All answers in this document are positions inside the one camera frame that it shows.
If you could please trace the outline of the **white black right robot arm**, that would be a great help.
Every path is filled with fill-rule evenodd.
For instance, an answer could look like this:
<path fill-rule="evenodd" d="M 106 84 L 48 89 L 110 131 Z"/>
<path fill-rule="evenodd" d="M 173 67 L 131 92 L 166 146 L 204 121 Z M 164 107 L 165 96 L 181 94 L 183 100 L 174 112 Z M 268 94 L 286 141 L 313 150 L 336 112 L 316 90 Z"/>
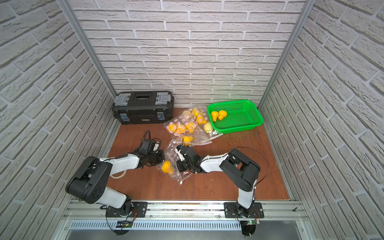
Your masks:
<path fill-rule="evenodd" d="M 223 172 L 239 188 L 237 203 L 244 209 L 251 207 L 261 167 L 240 150 L 233 148 L 223 155 L 201 157 L 191 147 L 179 145 L 175 152 L 179 172 Z"/>

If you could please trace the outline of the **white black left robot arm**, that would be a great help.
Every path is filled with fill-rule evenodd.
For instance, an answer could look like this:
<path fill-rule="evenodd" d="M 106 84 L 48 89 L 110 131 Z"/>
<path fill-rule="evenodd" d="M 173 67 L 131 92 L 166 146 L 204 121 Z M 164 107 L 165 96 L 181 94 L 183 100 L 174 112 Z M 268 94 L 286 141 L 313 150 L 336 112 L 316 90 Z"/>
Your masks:
<path fill-rule="evenodd" d="M 164 154 L 160 146 L 161 142 L 155 139 L 143 139 L 135 151 L 123 156 L 106 159 L 87 157 L 70 178 L 65 190 L 88 204 L 124 208 L 129 197 L 107 187 L 109 178 L 120 172 L 162 163 Z"/>

